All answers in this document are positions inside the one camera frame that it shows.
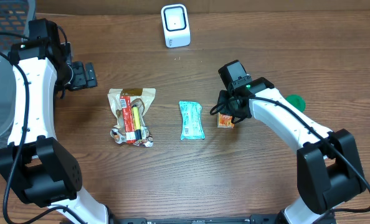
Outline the orange Kleenex tissue pack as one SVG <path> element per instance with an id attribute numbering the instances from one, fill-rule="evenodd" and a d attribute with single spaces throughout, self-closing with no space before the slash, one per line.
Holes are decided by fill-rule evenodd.
<path id="1" fill-rule="evenodd" d="M 232 116 L 226 114 L 217 114 L 217 127 L 218 128 L 234 128 L 234 124 L 232 123 Z"/>

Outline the teal tissue packet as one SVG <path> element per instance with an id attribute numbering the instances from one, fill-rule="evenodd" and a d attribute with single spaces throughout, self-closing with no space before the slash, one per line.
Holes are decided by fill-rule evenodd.
<path id="1" fill-rule="evenodd" d="M 193 101 L 180 101 L 179 109 L 183 121 L 180 139 L 205 139 L 201 122 L 202 106 Z"/>

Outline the green lid jar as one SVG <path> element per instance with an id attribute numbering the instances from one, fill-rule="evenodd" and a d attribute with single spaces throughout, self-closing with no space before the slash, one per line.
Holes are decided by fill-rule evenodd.
<path id="1" fill-rule="evenodd" d="M 286 100 L 299 111 L 305 111 L 306 103 L 300 95 L 289 95 L 286 97 Z"/>

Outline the beige brown snack bag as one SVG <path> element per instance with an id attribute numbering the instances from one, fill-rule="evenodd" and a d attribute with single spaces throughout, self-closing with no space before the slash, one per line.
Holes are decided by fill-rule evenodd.
<path id="1" fill-rule="evenodd" d="M 142 147 L 153 146 L 153 137 L 144 121 L 144 115 L 154 101 L 155 94 L 156 90 L 154 88 L 125 88 L 109 90 L 108 100 L 111 112 L 116 118 L 116 125 L 111 128 L 110 136 L 117 144 L 133 144 L 135 146 Z M 126 141 L 125 124 L 120 104 L 120 96 L 129 96 L 131 100 L 131 106 L 136 105 L 139 110 L 142 139 L 135 143 L 128 143 Z"/>

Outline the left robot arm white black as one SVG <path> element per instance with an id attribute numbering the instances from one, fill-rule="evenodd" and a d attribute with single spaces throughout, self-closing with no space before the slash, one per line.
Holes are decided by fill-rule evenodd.
<path id="1" fill-rule="evenodd" d="M 6 55 L 16 81 L 14 121 L 0 149 L 0 174 L 7 194 L 44 213 L 58 211 L 72 223 L 113 223 L 110 210 L 83 187 L 80 165 L 57 140 L 55 96 L 97 85 L 91 63 L 73 62 L 61 27 L 32 20 L 29 35 Z"/>

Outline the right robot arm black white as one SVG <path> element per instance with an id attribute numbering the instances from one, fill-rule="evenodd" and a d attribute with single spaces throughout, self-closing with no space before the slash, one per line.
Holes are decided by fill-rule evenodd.
<path id="1" fill-rule="evenodd" d="M 253 79 L 238 61 L 218 71 L 225 86 L 211 114 L 236 124 L 255 118 L 271 128 L 296 154 L 299 198 L 277 214 L 255 214 L 251 223 L 335 223 L 344 202 L 368 189 L 354 136 L 332 131 L 308 118 L 266 78 Z"/>

